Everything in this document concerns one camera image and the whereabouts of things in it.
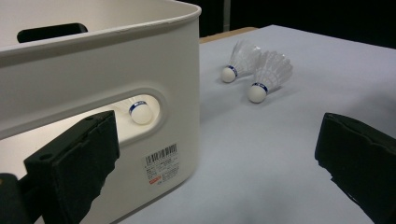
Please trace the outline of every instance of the white shuttlecock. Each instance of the white shuttlecock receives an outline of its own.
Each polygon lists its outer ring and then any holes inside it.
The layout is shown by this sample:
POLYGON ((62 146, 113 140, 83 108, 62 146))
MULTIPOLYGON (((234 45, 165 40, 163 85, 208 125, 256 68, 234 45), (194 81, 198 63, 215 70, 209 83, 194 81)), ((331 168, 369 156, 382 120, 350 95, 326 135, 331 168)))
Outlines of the white shuttlecock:
POLYGON ((221 72, 223 82, 233 82, 237 77, 252 75, 261 54, 261 49, 249 41, 238 41, 233 47, 229 64, 221 72))
POLYGON ((152 121, 153 112, 142 96, 135 96, 113 104, 122 113, 128 113, 132 120, 140 125, 149 124, 152 121))
POLYGON ((269 91, 279 87, 291 77, 292 68, 290 60, 285 55, 276 51, 265 51, 260 57, 254 82, 248 90, 248 99, 253 103, 262 102, 269 91))

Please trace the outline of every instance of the light gray table surface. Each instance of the light gray table surface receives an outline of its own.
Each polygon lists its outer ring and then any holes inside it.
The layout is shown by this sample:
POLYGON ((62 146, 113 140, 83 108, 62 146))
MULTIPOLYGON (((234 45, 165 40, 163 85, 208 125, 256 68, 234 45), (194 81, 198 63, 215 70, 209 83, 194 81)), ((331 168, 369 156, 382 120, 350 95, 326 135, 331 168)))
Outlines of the light gray table surface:
POLYGON ((396 49, 279 26, 200 46, 201 158, 196 172, 121 223, 373 223, 314 158, 325 112, 396 137, 396 49), (252 77, 219 79, 247 39, 290 58, 293 75, 252 104, 252 77))

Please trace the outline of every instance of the white plastic bin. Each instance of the white plastic bin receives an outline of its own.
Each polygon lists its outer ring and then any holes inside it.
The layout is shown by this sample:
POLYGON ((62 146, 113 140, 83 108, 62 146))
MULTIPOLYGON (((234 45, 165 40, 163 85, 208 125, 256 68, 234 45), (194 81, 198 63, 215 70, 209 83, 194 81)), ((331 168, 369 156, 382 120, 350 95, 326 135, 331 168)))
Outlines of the white plastic bin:
POLYGON ((116 110, 120 158, 85 223, 109 223, 173 189, 195 169, 199 137, 199 7, 161 0, 0 0, 0 173, 75 122, 146 97, 155 118, 116 110), (21 30, 79 22, 88 33, 18 43, 21 30), (145 158, 177 146, 176 172, 147 175, 145 158))

